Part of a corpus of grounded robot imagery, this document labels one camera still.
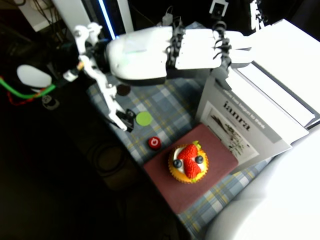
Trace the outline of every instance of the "blueberry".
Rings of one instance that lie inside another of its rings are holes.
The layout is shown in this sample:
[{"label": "blueberry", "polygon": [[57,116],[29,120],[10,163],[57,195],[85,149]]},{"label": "blueberry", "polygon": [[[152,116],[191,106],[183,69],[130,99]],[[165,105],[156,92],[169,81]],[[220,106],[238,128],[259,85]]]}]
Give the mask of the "blueberry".
[{"label": "blueberry", "polygon": [[196,162],[197,164],[202,164],[202,163],[204,162],[204,158],[203,158],[202,156],[197,156],[197,157],[195,158],[195,162]]},{"label": "blueberry", "polygon": [[176,169],[181,168],[181,166],[182,166],[182,161],[179,160],[179,159],[174,160],[174,161],[173,161],[173,166],[174,166]]}]

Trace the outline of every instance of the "gray book cover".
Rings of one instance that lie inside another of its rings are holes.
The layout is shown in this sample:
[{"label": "gray book cover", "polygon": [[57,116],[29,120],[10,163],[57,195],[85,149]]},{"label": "gray book cover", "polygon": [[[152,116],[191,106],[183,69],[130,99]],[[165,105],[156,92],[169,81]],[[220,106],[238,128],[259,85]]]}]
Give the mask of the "gray book cover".
[{"label": "gray book cover", "polygon": [[291,148],[263,119],[213,77],[204,86],[196,119],[221,140],[238,160],[240,171]]}]

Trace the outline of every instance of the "green cable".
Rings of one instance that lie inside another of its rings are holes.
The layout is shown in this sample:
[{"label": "green cable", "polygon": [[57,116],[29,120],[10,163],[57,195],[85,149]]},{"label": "green cable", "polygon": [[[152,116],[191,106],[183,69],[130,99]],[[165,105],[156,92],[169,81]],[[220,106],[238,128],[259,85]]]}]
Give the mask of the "green cable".
[{"label": "green cable", "polygon": [[32,99],[34,97],[40,98],[43,95],[46,95],[46,94],[50,93],[52,90],[54,90],[56,88],[56,85],[51,84],[45,90],[40,92],[40,94],[36,95],[36,93],[34,93],[34,94],[22,94],[22,93],[18,92],[17,90],[13,89],[10,85],[8,85],[2,77],[0,77],[0,84],[5,89],[7,89],[10,93],[12,93],[13,95],[16,95],[17,97],[22,98],[22,99]]}]

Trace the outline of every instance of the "blue led light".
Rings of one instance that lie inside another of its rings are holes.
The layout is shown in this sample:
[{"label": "blue led light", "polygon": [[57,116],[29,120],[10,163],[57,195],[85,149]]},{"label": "blue led light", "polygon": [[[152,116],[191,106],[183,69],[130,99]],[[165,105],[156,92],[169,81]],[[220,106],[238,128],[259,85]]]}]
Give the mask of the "blue led light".
[{"label": "blue led light", "polygon": [[112,40],[115,40],[116,36],[115,36],[115,33],[114,33],[114,29],[111,26],[111,22],[110,22],[108,13],[107,13],[107,9],[106,9],[105,3],[104,3],[103,0],[98,0],[98,1],[99,1],[99,4],[100,4],[100,7],[102,9],[102,13],[103,13],[106,25],[108,26],[109,32],[111,34]]}]

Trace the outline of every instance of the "book cover picture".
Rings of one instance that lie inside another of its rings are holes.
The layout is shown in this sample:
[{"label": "book cover picture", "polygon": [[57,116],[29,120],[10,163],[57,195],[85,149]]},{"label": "book cover picture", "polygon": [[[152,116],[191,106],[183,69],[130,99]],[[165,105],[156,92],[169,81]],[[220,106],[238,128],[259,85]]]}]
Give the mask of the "book cover picture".
[{"label": "book cover picture", "polygon": [[234,125],[209,101],[205,105],[201,122],[206,123],[239,162],[250,160],[259,155]]}]

